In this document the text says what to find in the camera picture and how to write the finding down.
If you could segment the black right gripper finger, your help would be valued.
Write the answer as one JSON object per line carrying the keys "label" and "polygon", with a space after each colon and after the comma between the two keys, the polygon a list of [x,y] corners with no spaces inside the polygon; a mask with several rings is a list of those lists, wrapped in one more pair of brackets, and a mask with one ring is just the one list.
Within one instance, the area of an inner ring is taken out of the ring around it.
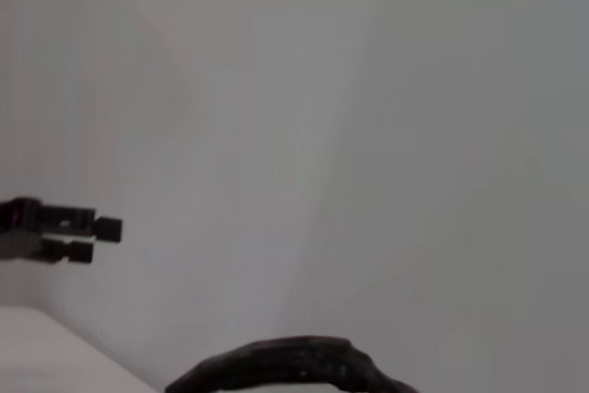
{"label": "black right gripper finger", "polygon": [[48,238],[1,239],[1,260],[31,260],[50,264],[66,260],[89,264],[93,252],[94,245],[86,242],[66,243]]}
{"label": "black right gripper finger", "polygon": [[122,220],[97,217],[95,209],[49,205],[20,197],[1,202],[1,232],[94,237],[97,241],[121,242]]}

